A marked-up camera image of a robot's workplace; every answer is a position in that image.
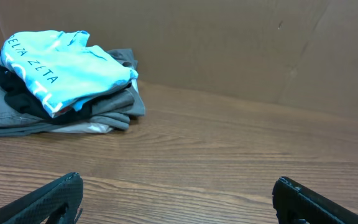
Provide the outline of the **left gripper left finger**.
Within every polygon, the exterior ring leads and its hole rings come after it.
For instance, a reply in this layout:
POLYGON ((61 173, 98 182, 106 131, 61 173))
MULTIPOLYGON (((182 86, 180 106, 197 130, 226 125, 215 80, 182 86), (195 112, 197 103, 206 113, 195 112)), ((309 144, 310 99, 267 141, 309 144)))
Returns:
POLYGON ((0 224, 76 224, 83 209, 83 179, 66 175, 0 208, 0 224))

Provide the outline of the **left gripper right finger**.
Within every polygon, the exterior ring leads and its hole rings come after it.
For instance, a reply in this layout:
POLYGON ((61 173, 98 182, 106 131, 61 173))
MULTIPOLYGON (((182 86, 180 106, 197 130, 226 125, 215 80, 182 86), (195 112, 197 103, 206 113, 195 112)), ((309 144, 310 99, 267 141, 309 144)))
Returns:
POLYGON ((272 191, 279 224, 358 224, 358 215, 289 177, 280 177, 272 191))

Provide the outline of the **grey folded garment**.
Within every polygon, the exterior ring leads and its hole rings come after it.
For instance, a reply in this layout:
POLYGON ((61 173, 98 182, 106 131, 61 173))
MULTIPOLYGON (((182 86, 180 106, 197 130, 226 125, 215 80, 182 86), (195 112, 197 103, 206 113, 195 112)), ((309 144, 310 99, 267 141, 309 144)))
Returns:
POLYGON ((19 77, 0 66, 0 137, 33 133, 108 133, 127 130, 145 106, 135 86, 86 103, 80 111, 51 118, 19 77))

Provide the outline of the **black folded garment in pile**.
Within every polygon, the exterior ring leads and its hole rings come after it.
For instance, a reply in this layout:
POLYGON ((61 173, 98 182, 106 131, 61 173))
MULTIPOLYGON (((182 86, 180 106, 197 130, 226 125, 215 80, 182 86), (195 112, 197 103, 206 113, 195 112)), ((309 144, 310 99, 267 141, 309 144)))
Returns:
POLYGON ((0 87, 6 92, 4 100, 7 105, 19 114, 29 114, 52 124, 68 124, 76 121, 85 121, 97 114, 111 111, 117 100, 131 98, 129 87, 110 95, 99 96, 85 103, 79 111, 69 110, 56 118, 51 118, 41 102, 30 93, 24 82, 8 69, 0 65, 0 87))

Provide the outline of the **light blue folded t-shirt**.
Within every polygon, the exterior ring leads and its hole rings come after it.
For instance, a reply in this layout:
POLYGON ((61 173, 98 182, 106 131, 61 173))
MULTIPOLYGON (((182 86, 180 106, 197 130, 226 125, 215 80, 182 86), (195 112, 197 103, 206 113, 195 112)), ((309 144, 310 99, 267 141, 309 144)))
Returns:
POLYGON ((87 46, 86 31, 18 32, 1 49, 0 65, 21 78, 51 118, 79 111, 99 96, 125 88, 138 73, 101 47, 87 46))

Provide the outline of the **white garment under pile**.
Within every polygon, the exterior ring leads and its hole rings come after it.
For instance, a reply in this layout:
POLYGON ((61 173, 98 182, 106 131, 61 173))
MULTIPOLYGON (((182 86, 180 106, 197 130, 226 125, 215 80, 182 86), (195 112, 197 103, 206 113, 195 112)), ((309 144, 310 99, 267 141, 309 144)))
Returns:
POLYGON ((107 111, 89 120, 71 124, 52 124, 29 114, 19 114, 4 101, 5 91, 0 87, 0 137, 25 136, 33 133, 108 133, 113 129, 129 128, 131 116, 143 116, 145 106, 136 86, 128 92, 131 98, 117 100, 111 111, 107 111))

